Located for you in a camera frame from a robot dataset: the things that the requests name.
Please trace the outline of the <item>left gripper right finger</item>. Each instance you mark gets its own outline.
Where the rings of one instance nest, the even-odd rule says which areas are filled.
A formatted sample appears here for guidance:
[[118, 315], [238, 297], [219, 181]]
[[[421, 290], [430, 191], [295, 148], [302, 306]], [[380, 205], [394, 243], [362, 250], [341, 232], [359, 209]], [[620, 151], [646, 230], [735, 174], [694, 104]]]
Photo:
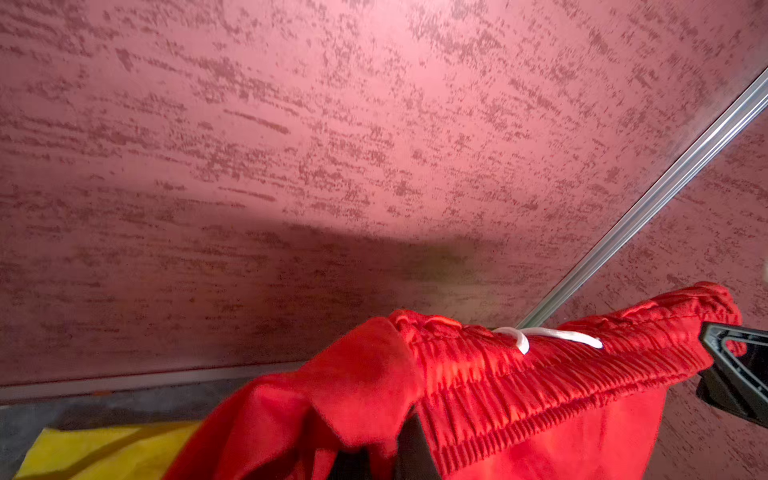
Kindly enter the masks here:
[[412, 414], [397, 439], [393, 478], [397, 480], [440, 480], [420, 418]]

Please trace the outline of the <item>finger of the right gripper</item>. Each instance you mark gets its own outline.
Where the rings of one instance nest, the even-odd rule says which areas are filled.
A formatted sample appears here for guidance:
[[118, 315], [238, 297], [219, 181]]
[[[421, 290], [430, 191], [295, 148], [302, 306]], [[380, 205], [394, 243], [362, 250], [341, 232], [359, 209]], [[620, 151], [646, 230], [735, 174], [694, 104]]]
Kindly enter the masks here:
[[699, 340], [713, 359], [700, 373], [697, 397], [710, 406], [767, 426], [767, 332], [705, 322]]

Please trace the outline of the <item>yellow shorts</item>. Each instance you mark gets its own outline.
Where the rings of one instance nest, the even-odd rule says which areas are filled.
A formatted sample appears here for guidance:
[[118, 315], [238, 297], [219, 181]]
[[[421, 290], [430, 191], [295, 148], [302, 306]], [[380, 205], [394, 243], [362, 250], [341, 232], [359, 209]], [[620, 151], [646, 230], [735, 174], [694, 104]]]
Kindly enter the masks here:
[[86, 430], [46, 428], [26, 453], [16, 479], [161, 479], [199, 421]]

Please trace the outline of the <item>red shorts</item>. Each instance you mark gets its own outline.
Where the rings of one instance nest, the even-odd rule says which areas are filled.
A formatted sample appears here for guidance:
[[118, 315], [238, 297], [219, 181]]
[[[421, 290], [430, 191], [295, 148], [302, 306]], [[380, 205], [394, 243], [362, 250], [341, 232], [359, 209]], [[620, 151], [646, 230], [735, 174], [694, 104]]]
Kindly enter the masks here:
[[519, 333], [397, 311], [248, 383], [167, 477], [327, 479], [339, 452], [367, 450], [372, 479], [394, 479], [417, 414], [441, 479], [640, 479], [669, 388], [713, 363], [705, 322], [742, 324], [725, 287]]

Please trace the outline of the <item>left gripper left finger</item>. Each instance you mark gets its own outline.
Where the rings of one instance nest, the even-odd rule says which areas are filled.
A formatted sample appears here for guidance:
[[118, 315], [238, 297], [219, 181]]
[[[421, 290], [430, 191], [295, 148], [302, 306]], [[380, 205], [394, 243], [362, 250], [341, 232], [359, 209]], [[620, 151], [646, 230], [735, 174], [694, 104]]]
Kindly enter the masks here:
[[372, 472], [367, 450], [339, 452], [327, 480], [371, 480]]

